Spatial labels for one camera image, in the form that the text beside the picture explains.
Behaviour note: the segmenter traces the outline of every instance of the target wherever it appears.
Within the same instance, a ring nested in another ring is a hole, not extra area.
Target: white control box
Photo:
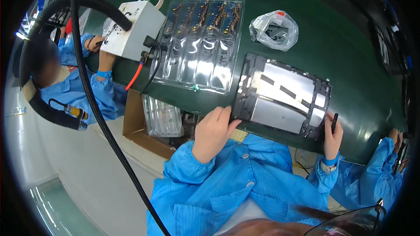
[[[143,51],[150,52],[150,48],[143,45],[144,39],[146,36],[156,39],[165,22],[165,15],[149,1],[122,3],[118,9],[133,25],[129,31],[124,31],[112,21],[105,34],[101,50],[126,59],[140,61]]]

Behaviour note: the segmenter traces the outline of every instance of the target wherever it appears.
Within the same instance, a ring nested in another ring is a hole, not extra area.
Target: coworker
[[[87,101],[81,83],[74,52],[73,38],[65,43],[66,31],[61,28],[58,46],[48,38],[31,40],[29,70],[34,84],[41,92],[41,98],[48,103],[51,98],[84,109],[89,117],[85,121],[88,125],[95,123],[96,119]],[[83,56],[97,52],[100,48],[98,42],[103,37],[84,34],[81,36]],[[96,74],[87,70],[93,94],[105,120],[116,119],[124,114],[127,92],[124,87],[114,84],[112,80],[112,67],[116,56],[100,51],[99,68]],[[63,110],[63,106],[51,102],[51,107]]]
[[[171,235],[304,235],[326,217],[338,175],[343,129],[325,117],[325,156],[303,178],[292,173],[286,145],[248,134],[228,139],[241,122],[217,107],[197,125],[154,181],[150,202]],[[147,234],[162,235],[147,212]]]
[[[405,173],[403,169],[392,174],[401,144],[402,133],[393,129],[379,143],[366,167],[341,161],[331,197],[348,210],[371,206],[383,198],[383,206],[389,210]]]

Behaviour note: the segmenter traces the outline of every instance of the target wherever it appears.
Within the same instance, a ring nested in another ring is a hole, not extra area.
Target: hair
[[[36,82],[45,68],[45,64],[55,57],[57,45],[49,38],[39,35],[33,37],[29,42],[28,65],[32,79]]]
[[[318,209],[313,209],[310,207],[305,206],[296,206],[295,209],[302,213],[307,215],[308,217],[318,219],[322,222],[331,220],[335,217],[338,217],[340,215],[352,212],[351,210],[341,210],[336,212],[325,212]],[[352,236],[368,236],[372,235],[372,229],[373,226],[369,224],[373,224],[376,220],[376,217],[373,216],[366,216],[366,223],[351,223],[351,222],[340,222],[337,224],[337,227],[348,233]]]

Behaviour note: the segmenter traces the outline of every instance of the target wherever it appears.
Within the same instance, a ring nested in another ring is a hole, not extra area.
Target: black pen
[[[339,114],[334,114],[333,123],[331,124],[331,132],[334,134],[334,130],[336,129],[337,119],[339,118]]]

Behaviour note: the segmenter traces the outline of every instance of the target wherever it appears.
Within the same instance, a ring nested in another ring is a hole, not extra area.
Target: blue wristband
[[[338,153],[337,153],[336,158],[335,158],[335,159],[333,159],[333,160],[327,160],[327,159],[325,158],[325,156],[324,156],[324,158],[322,159],[322,161],[323,161],[323,163],[324,163],[326,166],[334,166],[334,165],[336,165],[336,164],[337,164],[337,162],[339,161],[339,155],[340,155],[340,152],[338,152]]]
[[[103,71],[98,71],[98,72],[96,72],[96,75],[97,76],[101,76],[101,77],[104,77],[104,78],[110,78],[111,76],[112,76],[112,70],[110,70],[110,71],[105,71],[105,72],[103,72]]]

